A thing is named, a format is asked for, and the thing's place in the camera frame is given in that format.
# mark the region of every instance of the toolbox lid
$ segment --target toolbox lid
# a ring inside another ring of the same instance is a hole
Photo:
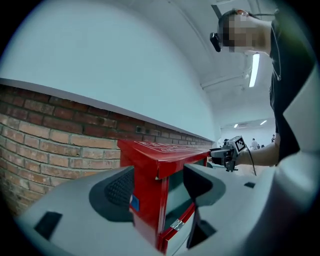
[[[181,171],[184,164],[193,164],[209,156],[209,150],[188,145],[175,145],[147,141],[118,140],[118,147],[133,164],[141,166],[141,161],[152,164],[148,169],[155,179],[163,179]]]

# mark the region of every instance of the red toolbox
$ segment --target red toolbox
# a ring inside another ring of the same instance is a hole
[[[130,208],[135,228],[167,255],[187,239],[195,206],[183,183],[184,164],[206,166],[207,149],[155,142],[118,140],[120,165],[134,166]]]

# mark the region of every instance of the head-mounted camera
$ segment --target head-mounted camera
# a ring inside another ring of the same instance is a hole
[[[222,42],[217,33],[210,33],[210,42],[218,53],[221,52]]]

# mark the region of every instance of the white wall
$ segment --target white wall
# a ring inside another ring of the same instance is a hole
[[[221,129],[221,139],[218,141],[218,146],[224,139],[231,139],[235,136],[242,136],[244,142],[248,147],[251,146],[252,139],[255,138],[256,142],[261,145],[268,145],[271,143],[272,135],[276,132],[274,123],[268,125],[261,125],[252,128],[224,128]]]
[[[211,104],[187,59],[159,30],[117,4],[43,2],[8,45],[0,78],[216,140]]]

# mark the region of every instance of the ceiling light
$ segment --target ceiling light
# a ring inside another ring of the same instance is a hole
[[[260,59],[260,54],[253,55],[252,70],[251,70],[249,87],[255,86],[256,78],[257,78],[257,74],[258,74],[259,59]]]

